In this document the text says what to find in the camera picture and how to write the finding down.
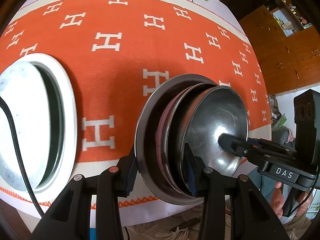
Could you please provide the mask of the person's right hand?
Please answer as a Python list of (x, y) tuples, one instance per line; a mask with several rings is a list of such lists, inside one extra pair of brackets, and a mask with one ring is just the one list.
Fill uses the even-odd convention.
[[(274, 192), (270, 201), (270, 206), (274, 213), (277, 215), (278, 218), (281, 218), (283, 215), (283, 206), (285, 203), (284, 196), (281, 192), (281, 182), (276, 182), (274, 187)], [(302, 216), (306, 213), (310, 203), (312, 202), (312, 193), (311, 192), (303, 192), (299, 198), (298, 202), (300, 207), (297, 209), (296, 217)]]

